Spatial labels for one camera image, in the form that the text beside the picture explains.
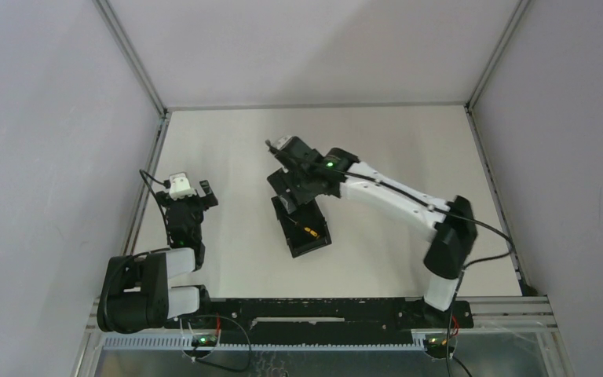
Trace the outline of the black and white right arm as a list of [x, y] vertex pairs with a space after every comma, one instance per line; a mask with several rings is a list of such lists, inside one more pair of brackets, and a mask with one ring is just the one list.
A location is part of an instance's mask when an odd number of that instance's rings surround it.
[[327, 222], [317, 196], [333, 196], [365, 204], [403, 221], [428, 242], [423, 265], [430, 273], [422, 296], [427, 324], [444, 326], [454, 314], [452, 303], [477, 238], [471, 203], [428, 196], [378, 172], [358, 156], [341, 148], [326, 155], [298, 137], [268, 146], [281, 167], [267, 178], [275, 192], [272, 204], [293, 255], [318, 248]]

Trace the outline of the yellow black screwdriver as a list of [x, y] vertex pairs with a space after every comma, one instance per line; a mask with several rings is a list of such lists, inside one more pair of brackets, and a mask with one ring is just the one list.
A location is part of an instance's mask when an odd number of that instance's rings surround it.
[[297, 220], [295, 220], [295, 219], [293, 219], [293, 218], [287, 217], [287, 219], [288, 219], [289, 221], [291, 221], [291, 222], [292, 222], [292, 224], [293, 224], [295, 227], [299, 228], [300, 230], [302, 230], [302, 231], [303, 231], [303, 232], [305, 232], [306, 234], [310, 235], [310, 236], [311, 236], [312, 238], [314, 238], [315, 240], [318, 240], [318, 239], [320, 238], [320, 234], [319, 234], [319, 233], [318, 233], [316, 230], [314, 230], [314, 229], [312, 229], [312, 228], [308, 227], [307, 225], [303, 225], [301, 222], [299, 222], [299, 221], [297, 221]]

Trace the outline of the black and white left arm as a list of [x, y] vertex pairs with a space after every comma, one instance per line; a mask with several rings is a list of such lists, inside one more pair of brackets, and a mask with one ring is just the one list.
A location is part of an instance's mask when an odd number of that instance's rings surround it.
[[163, 212], [168, 247], [113, 257], [108, 262], [98, 302], [97, 323], [103, 332], [133, 334], [161, 328], [183, 316], [193, 326], [207, 326], [214, 317], [203, 285], [172, 287], [170, 280], [203, 267], [206, 247], [201, 224], [218, 205], [210, 183], [199, 194], [184, 175], [170, 178], [167, 191], [155, 197]]

